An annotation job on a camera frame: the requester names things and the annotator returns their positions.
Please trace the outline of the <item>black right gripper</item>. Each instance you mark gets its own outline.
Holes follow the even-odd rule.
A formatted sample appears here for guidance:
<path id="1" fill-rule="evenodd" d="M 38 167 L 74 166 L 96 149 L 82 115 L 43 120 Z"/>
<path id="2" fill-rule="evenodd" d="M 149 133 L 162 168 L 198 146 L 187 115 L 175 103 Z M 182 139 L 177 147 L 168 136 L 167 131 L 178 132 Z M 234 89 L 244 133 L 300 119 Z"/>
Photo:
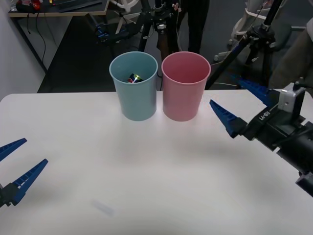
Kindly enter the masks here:
<path id="1" fill-rule="evenodd" d="M 249 90 L 266 106 L 271 107 L 278 103 L 278 91 L 242 78 L 238 78 L 237 82 L 241 88 Z M 224 109 L 214 100 L 210 100 L 209 104 L 232 138 L 241 135 L 245 129 L 245 138 L 250 141 L 257 139 L 270 150 L 279 147 L 285 139 L 305 131 L 305 126 L 302 125 L 304 117 L 298 115 L 293 119 L 291 113 L 277 107 L 265 108 L 246 126 L 243 119 Z"/>

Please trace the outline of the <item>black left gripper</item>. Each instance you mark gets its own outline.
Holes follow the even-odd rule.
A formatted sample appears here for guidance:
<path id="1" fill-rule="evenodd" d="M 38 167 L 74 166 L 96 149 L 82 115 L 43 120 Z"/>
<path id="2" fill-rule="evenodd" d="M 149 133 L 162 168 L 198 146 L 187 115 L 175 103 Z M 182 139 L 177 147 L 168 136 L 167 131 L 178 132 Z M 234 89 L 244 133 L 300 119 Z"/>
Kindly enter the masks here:
<path id="1" fill-rule="evenodd" d="M 0 161 L 5 159 L 13 151 L 18 149 L 20 146 L 22 146 L 26 142 L 27 140 L 25 138 L 22 138 L 20 140 L 11 142 L 7 145 L 1 146 L 0 147 Z M 6 185 L 5 196 L 3 194 L 3 187 L 1 186 L 0 187 L 0 207 L 2 207 L 5 204 L 7 206 L 10 206 L 11 204 L 13 206 L 16 206 L 23 199 L 26 192 L 34 183 L 34 181 L 37 179 L 37 177 L 40 175 L 40 173 L 45 168 L 47 163 L 48 163 L 48 160 L 43 159 L 40 163 L 35 165 L 32 169 L 30 169 L 24 175 L 22 175 L 15 181 Z"/>

